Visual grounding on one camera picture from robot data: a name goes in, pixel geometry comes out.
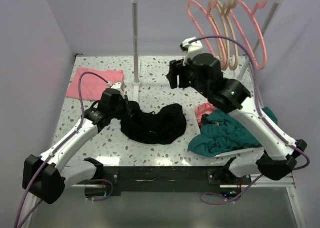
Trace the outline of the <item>black shorts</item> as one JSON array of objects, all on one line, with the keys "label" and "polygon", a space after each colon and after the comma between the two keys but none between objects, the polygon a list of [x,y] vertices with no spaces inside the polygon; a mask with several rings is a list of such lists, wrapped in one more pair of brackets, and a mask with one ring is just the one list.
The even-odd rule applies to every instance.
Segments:
[{"label": "black shorts", "polygon": [[121,120],[121,132],[130,140],[147,145],[170,145],[185,134],[187,120],[183,107],[170,104],[158,113],[143,112],[140,105],[130,102],[133,115]]}]

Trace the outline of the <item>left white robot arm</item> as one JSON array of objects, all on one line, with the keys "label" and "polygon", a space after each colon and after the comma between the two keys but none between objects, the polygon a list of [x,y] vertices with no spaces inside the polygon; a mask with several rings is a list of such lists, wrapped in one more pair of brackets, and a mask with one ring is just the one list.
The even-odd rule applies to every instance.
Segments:
[{"label": "left white robot arm", "polygon": [[129,115],[131,107],[121,88],[108,88],[84,112],[74,128],[56,145],[40,156],[30,155],[24,162],[22,187],[47,204],[53,204],[66,188],[84,181],[99,184],[104,178],[104,166],[87,157],[80,166],[67,167],[68,162],[113,119]]}]

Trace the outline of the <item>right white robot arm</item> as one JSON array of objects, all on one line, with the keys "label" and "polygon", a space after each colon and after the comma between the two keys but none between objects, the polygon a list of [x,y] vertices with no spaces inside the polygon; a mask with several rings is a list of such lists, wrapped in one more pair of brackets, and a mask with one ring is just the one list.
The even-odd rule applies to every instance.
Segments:
[{"label": "right white robot arm", "polygon": [[241,82],[224,77],[214,56],[202,53],[187,60],[172,60],[167,79],[172,89],[193,88],[215,107],[202,119],[200,134],[188,145],[190,152],[216,157],[247,151],[226,162],[222,177],[227,184],[251,174],[278,181],[297,169],[297,158],[307,143],[286,136]]}]

